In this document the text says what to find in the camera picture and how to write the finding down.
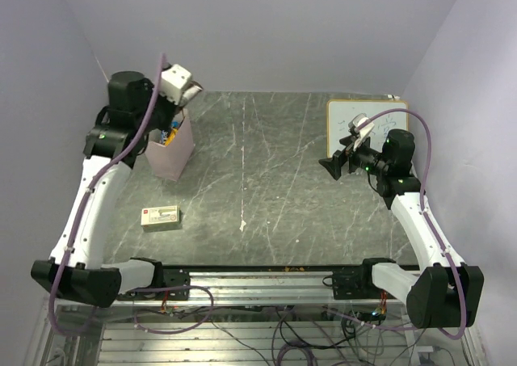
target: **wire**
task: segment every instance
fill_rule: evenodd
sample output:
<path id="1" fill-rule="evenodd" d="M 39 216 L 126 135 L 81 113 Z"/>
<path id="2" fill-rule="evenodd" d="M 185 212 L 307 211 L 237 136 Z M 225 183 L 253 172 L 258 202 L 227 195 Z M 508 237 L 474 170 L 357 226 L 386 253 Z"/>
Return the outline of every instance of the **wire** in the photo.
<path id="1" fill-rule="evenodd" d="M 343 354 L 343 352 L 339 349 L 339 347 L 332 341 L 332 338 L 326 333 L 326 331 L 323 329 L 322 326 L 320 326 L 318 323 L 316 323 L 313 319 L 309 319 L 320 331 L 321 333 L 323 334 L 323 336 L 325 336 L 327 338 L 327 340 L 329 341 L 330 345 L 335 348 L 335 350 L 338 352 L 338 354 L 343 358 L 343 360 L 347 360 L 346 356 Z"/>
<path id="2" fill-rule="evenodd" d="M 339 316 L 341 318 L 345 318 L 347 320 L 350 320 L 352 322 L 360 324 L 361 326 L 366 326 L 366 327 L 369 327 L 369 328 L 374 328 L 376 330 L 384 330 L 384 331 L 412 331 L 412 330 L 417 330 L 417 328 L 414 327 L 414 326 L 409 326 L 409 327 L 403 327 L 403 326 L 394 326 L 394 327 L 378 326 L 377 324 L 371 324 L 371 323 L 368 323 L 368 322 L 363 322 L 363 321 L 359 320 L 356 317 L 353 317 L 353 316 L 350 316 L 350 315 L 346 315 L 344 313 L 340 313 L 340 312 L 335 311 L 333 309 L 330 309 L 329 307 L 326 307 L 326 306 L 324 306 L 323 309 L 326 312 L 332 313 L 333 315 Z"/>
<path id="3" fill-rule="evenodd" d="M 259 354 L 259 355 L 260 355 L 260 357 L 264 360 L 264 362 L 266 362 L 266 365 L 267 365 L 267 366 L 270 366 L 270 365 L 269 365 L 269 362 L 268 362 L 268 361 L 267 361 L 267 359 L 266 359 L 266 357 L 265 357 L 264 355 L 262 355 L 262 353 L 261 353 L 259 350 L 257 350 L 255 347 L 248 346 L 248 345 L 247 345 L 247 344 L 245 344 L 244 342 L 241 342 L 241 340 L 240 340 L 240 339 L 238 339 L 238 338 L 236 338 L 235 336 L 233 336 L 233 334 L 231 334 L 231 333 L 230 333 L 229 331 L 227 331 L 225 328 L 217 326 L 217 325 L 216 325 L 216 323 L 214 323 L 213 321 L 211 321 L 211 323 L 212 323 L 212 324 L 213 324 L 213 326 L 214 326 L 214 327 L 216 327 L 217 329 L 219 329 L 219 330 L 221 330 L 221 331 L 225 332 L 226 334 L 228 334 L 229 336 L 231 336 L 233 339 L 235 339 L 235 341 L 237 341 L 238 343 L 240 343 L 242 346 L 244 346 L 244 347 L 248 347 L 250 350 L 255 351 L 257 354 Z"/>
<path id="4" fill-rule="evenodd" d="M 456 366 L 456 362 L 454 360 L 454 357 L 452 356 L 452 353 L 447 349 L 447 348 L 443 348 L 443 347 L 437 347 L 438 348 L 438 351 L 445 351 L 449 354 L 449 356 L 451 357 L 451 361 L 452 361 L 452 366 Z"/>
<path id="5" fill-rule="evenodd" d="M 454 339 L 454 340 L 461 339 L 461 337 L 465 333 L 465 329 L 467 327 L 467 305 L 466 305 L 463 285 L 462 285 L 461 279 L 460 279 L 460 273 L 458 272 L 458 269 L 456 267 L 456 264 L 454 263 L 454 260 L 452 259 L 452 256 L 450 255 L 450 253 L 448 253 L 448 248 L 445 246 L 445 242 L 443 242 L 443 239 L 439 235 L 438 230 L 436 229 L 434 223 L 432 222 L 431 218 L 429 217 L 429 214 L 426 211 L 426 205 L 425 205 L 425 201 L 424 201 L 424 195 L 426 192 L 426 184 L 427 184 L 427 176 L 429 174 L 429 167 L 431 165 L 431 151 L 432 151 L 431 131 L 429 130 L 429 126 L 427 126 L 426 121 L 418 113 L 411 111 L 411 110 L 407 110 L 407 109 L 396 108 L 396 109 L 385 110 L 379 114 L 375 114 L 372 118 L 365 120 L 361 125 L 359 125 L 357 127 L 357 130 L 362 129 L 364 126 L 366 126 L 367 124 L 376 120 L 379 117 L 382 117 L 386 114 L 394 113 L 394 112 L 402 112 L 402 113 L 406 113 L 406 114 L 415 116 L 422 123 L 424 131 L 426 132 L 427 157 L 426 157 L 426 166 L 423 170 L 422 183 L 420 185 L 420 209 L 422 210 L 422 215 L 423 215 L 424 219 L 426 220 L 427 224 L 429 225 L 429 228 L 431 229 L 432 233 L 434 234 L 435 239 L 438 242 L 440 249 L 443 252 L 443 256 L 448 261 L 449 266 L 451 267 L 452 277 L 454 277 L 454 282 L 456 283 L 456 290 L 458 292 L 458 298 L 460 300 L 460 329 L 458 330 L 458 333 L 450 334 L 448 331 L 446 331 L 443 328 L 439 328 L 439 331 L 441 333 L 445 334 L 445 336 L 447 336 L 450 339 Z"/>
<path id="6" fill-rule="evenodd" d="M 323 285 L 325 285 L 326 287 L 329 287 L 329 288 L 333 288 L 334 286 L 332 284 L 328 284 L 328 283 L 325 282 L 325 280 L 327 280 L 327 279 L 331 279 L 332 280 L 332 275 L 328 275 L 328 276 L 323 277 L 323 279 L 322 279 Z"/>
<path id="7" fill-rule="evenodd" d="M 372 181 L 370 180 L 370 173 L 368 172 L 366 175 L 368 176 L 368 184 L 370 185 L 372 190 L 378 194 L 379 192 L 372 186 Z"/>
<path id="8" fill-rule="evenodd" d="M 286 343 L 280 348 L 280 351 L 276 357 L 277 365 L 278 366 L 281 365 L 282 359 L 285 357 L 285 355 L 288 352 L 290 352 L 291 350 L 299 350 L 299 351 L 303 352 L 303 354 L 305 355 L 305 359 L 307 360 L 307 366 L 317 366 L 316 357 L 314 356 L 312 350 L 308 347 L 303 348 L 303 347 L 295 346 L 296 344 L 298 344 L 298 343 L 296 343 L 296 342 Z"/>
<path id="9" fill-rule="evenodd" d="M 182 328 L 181 330 L 174 330 L 174 331 L 161 331 L 161 330 L 153 330 L 147 327 L 142 326 L 138 322 L 138 311 L 135 312 L 133 315 L 133 321 L 135 323 L 135 328 L 138 328 L 140 330 L 143 330 L 145 332 L 150 332 L 151 334 L 162 334 L 162 335 L 174 335 L 174 334 L 182 334 L 183 332 L 187 332 L 190 330 L 194 330 L 195 328 L 201 326 L 203 323 L 205 323 L 210 316 L 212 315 L 212 312 L 214 310 L 214 299 L 212 293 L 205 287 L 199 287 L 197 285 L 184 285 L 180 287 L 169 287 L 169 288 L 137 288 L 134 289 L 134 292 L 172 292 L 172 291 L 183 291 L 186 289 L 199 289 L 200 291 L 206 292 L 208 297 L 210 298 L 210 306 L 208 307 L 207 314 L 204 315 L 201 320 L 199 320 L 197 323 L 194 323 L 192 326 L 187 328 Z"/>
<path id="10" fill-rule="evenodd" d="M 91 319 L 93 318 L 93 315 L 95 313 L 95 308 L 92 309 L 91 315 L 87 318 L 85 323 L 79 327 L 76 330 L 67 330 L 64 329 L 59 325 L 57 322 L 57 316 L 56 316 L 56 299 L 57 299 L 57 291 L 59 289 L 59 283 L 61 282 L 61 278 L 63 276 L 63 272 L 65 271 L 66 264 L 70 260 L 71 252 L 74 248 L 75 238 L 77 237 L 79 226 L 81 224 L 82 216 L 85 212 L 86 205 L 88 204 L 88 201 L 90 199 L 90 194 L 94 191 L 95 186 L 99 182 L 99 180 L 106 174 L 106 172 L 115 164 L 120 162 L 123 158 L 125 158 L 129 152 L 132 151 L 132 149 L 137 145 L 138 141 L 141 139 L 142 135 L 144 134 L 145 129 L 147 128 L 147 124 L 149 123 L 151 119 L 151 115 L 153 114 L 154 106 L 156 105 L 156 101 L 158 99 L 158 92 L 160 88 L 160 82 L 162 80 L 162 65 L 165 62 L 165 54 L 162 53 L 160 55 L 160 61 L 158 70 L 156 73 L 156 78 L 154 80 L 154 88 L 153 93 L 151 94 L 151 98 L 149 100 L 149 105 L 147 107 L 147 110 L 145 111 L 144 118 L 142 119 L 142 122 L 140 124 L 140 127 L 137 130 L 137 134 L 135 134 L 135 137 L 131 140 L 129 145 L 122 151 L 118 156 L 113 158 L 106 166 L 100 169 L 99 172 L 92 178 L 90 181 L 90 184 L 88 184 L 88 188 L 85 190 L 84 195 L 82 196 L 81 201 L 79 202 L 77 212 L 75 213 L 74 222 L 72 223 L 72 227 L 70 229 L 68 241 L 66 243 L 66 250 L 63 254 L 63 257 L 61 258 L 61 263 L 59 264 L 59 267 L 57 268 L 56 276 L 54 277 L 54 281 L 52 284 L 52 287 L 50 289 L 50 296 L 48 298 L 48 321 L 50 322 L 51 327 L 56 331 L 58 334 L 64 335 L 64 336 L 75 336 L 78 334 L 81 334 L 89 325 L 91 322 Z"/>
<path id="11" fill-rule="evenodd" d="M 296 336 L 296 338 L 300 341 L 300 344 L 294 345 L 284 337 L 284 333 L 282 332 L 283 324 L 285 324 L 289 328 L 289 330 L 291 330 L 291 332 L 294 334 L 294 336 Z M 305 341 L 302 337 L 300 337 L 298 335 L 298 333 L 296 331 L 294 331 L 294 329 L 291 327 L 291 325 L 288 322 L 286 322 L 285 320 L 281 320 L 279 329 L 280 329 L 280 336 L 282 337 L 282 339 L 284 340 L 285 343 L 291 343 L 292 346 L 299 347 L 299 348 L 311 347 L 311 348 L 314 348 L 315 350 L 329 350 L 331 348 L 345 348 L 347 346 L 339 346 L 339 345 L 341 343 L 345 343 L 345 342 L 349 341 L 350 339 L 352 339 L 352 338 L 345 338 L 336 343 L 331 342 L 330 346 L 321 346 L 318 344 L 311 344 L 311 343 L 308 343 L 307 341 Z"/>
<path id="12" fill-rule="evenodd" d="M 422 333 L 420 334 L 420 336 L 417 338 L 417 340 L 414 341 L 414 343 L 411 345 L 411 346 L 408 346 L 406 347 L 404 350 L 401 351 L 401 353 L 399 355 L 397 355 L 395 357 L 394 360 L 391 361 L 391 364 L 389 364 L 389 366 L 392 366 L 396 360 L 398 360 L 402 354 L 404 354 L 406 351 L 408 351 L 410 348 L 412 349 L 411 351 L 411 355 L 410 355 L 410 361 L 411 361 L 411 357 L 413 356 L 413 350 L 414 350 L 414 347 L 418 344 L 418 342 L 420 341 L 420 339 L 422 338 L 424 332 L 426 332 L 425 330 L 422 331 Z"/>

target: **glass surface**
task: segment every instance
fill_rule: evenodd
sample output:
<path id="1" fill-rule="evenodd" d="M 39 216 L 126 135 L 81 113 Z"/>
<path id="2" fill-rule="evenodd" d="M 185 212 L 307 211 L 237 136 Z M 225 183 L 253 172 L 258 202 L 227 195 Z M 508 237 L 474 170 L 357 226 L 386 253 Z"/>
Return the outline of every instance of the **glass surface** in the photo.
<path id="1" fill-rule="evenodd" d="M 376 310 L 377 301 L 346 305 L 217 306 L 205 323 L 180 334 L 154 334 L 137 329 L 135 314 L 139 324 L 147 329 L 181 330 L 206 317 L 208 307 L 178 307 L 167 302 L 162 308 L 156 301 L 148 304 L 129 303 L 98 310 L 88 330 L 76 338 L 49 332 L 46 339 L 40 340 L 42 356 L 34 364 L 272 366 L 273 359 L 279 364 L 282 349 L 288 349 L 280 363 L 283 366 L 304 366 L 306 354 L 315 357 L 314 364 L 318 366 L 461 366 L 470 364 L 467 357 L 472 365 L 487 364 L 469 347 L 470 333 L 461 341 L 451 341 L 436 329 L 372 330 L 329 312 L 364 318 Z M 58 317 L 60 324 L 73 328 L 80 326 L 89 313 L 89 307 L 65 305 L 59 308 Z M 407 322 L 404 306 L 392 302 L 388 303 L 380 327 L 408 326 Z M 477 353 L 475 363 L 471 352 Z"/>

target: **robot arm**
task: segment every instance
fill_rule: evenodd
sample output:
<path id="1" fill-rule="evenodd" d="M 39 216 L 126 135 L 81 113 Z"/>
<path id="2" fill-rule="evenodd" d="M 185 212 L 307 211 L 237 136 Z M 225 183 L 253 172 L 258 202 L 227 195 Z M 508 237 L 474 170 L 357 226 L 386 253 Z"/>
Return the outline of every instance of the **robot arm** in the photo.
<path id="1" fill-rule="evenodd" d="M 347 162 L 349 173 L 362 168 L 368 173 L 368 181 L 369 175 L 376 176 L 376 188 L 372 188 L 401 222 L 417 256 L 420 275 L 404 271 L 391 259 L 369 259 L 365 272 L 370 276 L 366 286 L 384 289 L 402 301 L 412 323 L 418 328 L 458 327 L 459 294 L 451 265 L 445 257 L 444 252 L 447 252 L 460 275 L 467 307 L 467 326 L 471 326 L 481 297 L 483 275 L 479 267 L 466 265 L 452 248 L 425 195 L 424 209 L 421 209 L 421 184 L 410 173 L 413 135 L 406 130 L 392 129 L 382 152 L 378 152 L 370 148 L 368 136 L 371 131 L 372 122 L 365 115 L 357 116 L 350 125 L 351 135 L 340 140 L 345 149 L 336 151 L 332 158 L 320 160 L 320 164 L 336 180 L 341 177 L 341 168 Z"/>
<path id="2" fill-rule="evenodd" d="M 192 81 L 191 73 L 180 65 L 168 65 L 163 69 L 160 95 L 144 136 L 90 191 L 77 237 L 69 248 L 68 236 L 85 190 L 89 189 L 94 176 L 120 155 L 136 136 L 153 91 L 149 79 L 132 71 L 113 74 L 107 87 L 109 104 L 99 113 L 96 125 L 86 137 L 81 183 L 69 220 L 48 260 L 35 261 L 31 270 L 32 278 L 49 291 L 65 251 L 69 250 L 58 296 L 99 307 L 108 307 L 118 294 L 131 289 L 161 285 L 162 265 L 159 262 L 130 259 L 126 263 L 103 265 L 109 220 L 137 155 L 145 150 L 149 132 L 168 129 L 173 117 L 202 90 Z"/>

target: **scratch on table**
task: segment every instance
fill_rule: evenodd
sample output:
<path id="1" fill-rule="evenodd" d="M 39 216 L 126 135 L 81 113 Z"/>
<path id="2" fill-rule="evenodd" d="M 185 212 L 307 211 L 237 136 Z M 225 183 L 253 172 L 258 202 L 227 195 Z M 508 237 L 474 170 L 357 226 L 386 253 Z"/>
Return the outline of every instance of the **scratch on table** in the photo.
<path id="1" fill-rule="evenodd" d="M 271 152 L 269 150 L 269 145 L 267 144 L 267 141 L 266 141 L 266 136 L 264 135 L 264 129 L 262 127 L 262 122 L 260 122 L 259 114 L 257 113 L 257 107 L 255 106 L 255 97 L 253 95 L 251 95 L 251 99 L 253 101 L 253 109 L 255 110 L 255 117 L 257 117 L 258 127 L 260 128 L 260 132 L 262 132 L 262 139 L 264 140 L 264 145 L 266 146 L 267 156 L 269 156 L 271 154 Z"/>
<path id="2" fill-rule="evenodd" d="M 305 119 L 307 118 L 307 111 L 309 110 L 309 103 L 310 103 L 311 95 L 312 95 L 312 93 L 309 93 L 309 97 L 307 98 L 307 104 L 305 105 L 304 119 L 301 121 L 300 137 L 298 138 L 298 148 L 296 148 L 297 152 L 300 151 L 301 136 L 304 133 Z"/>
<path id="3" fill-rule="evenodd" d="M 113 257 L 116 257 L 116 254 L 118 253 L 119 249 L 122 247 L 122 245 L 125 243 L 126 237 L 128 236 L 129 230 L 131 230 L 138 222 L 140 221 L 140 218 L 137 218 L 124 232 L 122 235 L 122 238 L 120 239 L 119 245 L 115 248 L 113 251 Z"/>
<path id="4" fill-rule="evenodd" d="M 273 245 L 271 244 L 271 237 L 269 235 L 269 226 L 267 225 L 267 220 L 266 220 L 266 238 L 267 238 L 267 246 L 269 247 L 269 250 L 271 252 L 271 257 L 273 258 L 273 264 L 276 264 L 275 249 L 273 248 Z"/>
<path id="5" fill-rule="evenodd" d="M 271 166 L 269 168 L 266 168 L 264 169 L 262 172 L 260 172 L 260 175 L 259 177 L 263 177 L 267 172 L 269 172 L 270 170 L 274 170 L 275 168 L 278 168 L 279 166 L 282 166 L 283 164 L 285 164 L 286 162 L 288 162 L 289 160 L 291 160 L 292 158 L 295 158 L 296 156 L 298 156 L 299 154 L 301 154 L 302 152 L 305 152 L 311 145 L 314 144 L 314 142 L 316 142 L 317 140 L 321 139 L 325 137 L 325 135 L 320 135 L 320 136 L 316 136 L 314 139 L 312 139 L 311 141 L 309 141 L 307 144 L 305 144 L 304 146 L 302 146 L 300 148 L 300 150 L 298 150 L 295 154 L 293 154 L 292 156 L 289 156 L 288 158 L 286 158 L 285 160 L 283 160 L 282 162 L 279 162 L 278 164 L 275 164 L 274 166 Z"/>
<path id="6" fill-rule="evenodd" d="M 241 225 L 239 226 L 239 230 L 241 233 L 244 232 L 244 226 L 246 226 L 246 221 L 244 221 L 244 136 L 246 135 L 246 97 L 244 97 L 244 101 L 242 101 L 242 181 L 241 181 Z"/>
<path id="7" fill-rule="evenodd" d="M 296 168 L 296 172 L 295 172 L 294 176 L 292 177 L 291 185 L 289 186 L 289 189 L 288 189 L 287 193 L 285 194 L 284 202 L 282 203 L 282 208 L 280 209 L 280 212 L 278 214 L 278 218 L 276 218 L 276 223 L 275 223 L 275 226 L 273 227 L 273 233 L 276 231 L 276 227 L 278 226 L 278 224 L 280 222 L 280 218 L 282 217 L 282 212 L 284 212 L 285 204 L 288 201 L 289 193 L 291 192 L 292 186 L 294 185 L 296 177 L 298 176 L 298 171 L 300 170 L 301 161 L 303 159 L 304 159 L 304 153 L 302 152 L 301 156 L 300 156 L 300 162 L 298 163 L 298 167 Z"/>
<path id="8" fill-rule="evenodd" d="M 219 101 L 221 101 L 221 99 L 223 98 L 223 96 L 221 95 L 219 97 L 219 99 L 217 99 L 216 102 L 214 102 L 212 105 L 210 105 L 207 110 L 203 111 L 199 117 L 196 117 L 195 120 L 198 120 L 199 118 L 201 118 L 202 116 L 204 116 L 208 111 L 210 111 L 214 106 L 216 106 L 216 103 L 218 103 Z"/>

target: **whiteboard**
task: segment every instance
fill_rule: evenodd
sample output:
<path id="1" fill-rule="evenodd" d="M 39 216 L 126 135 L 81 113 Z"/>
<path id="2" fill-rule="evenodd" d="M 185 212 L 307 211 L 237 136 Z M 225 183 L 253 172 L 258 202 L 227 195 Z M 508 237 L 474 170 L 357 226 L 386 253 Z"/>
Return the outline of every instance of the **whiteboard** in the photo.
<path id="1" fill-rule="evenodd" d="M 348 123 L 355 116 L 364 113 L 367 117 L 372 117 L 384 110 L 394 108 L 407 109 L 408 106 L 404 101 L 330 100 L 326 105 L 326 156 L 330 158 L 336 150 L 344 149 L 344 146 L 339 144 L 339 139 L 350 135 Z M 370 146 L 380 152 L 389 130 L 394 128 L 408 130 L 408 115 L 402 112 L 389 113 L 373 123 L 375 128 L 370 134 L 372 139 Z"/>

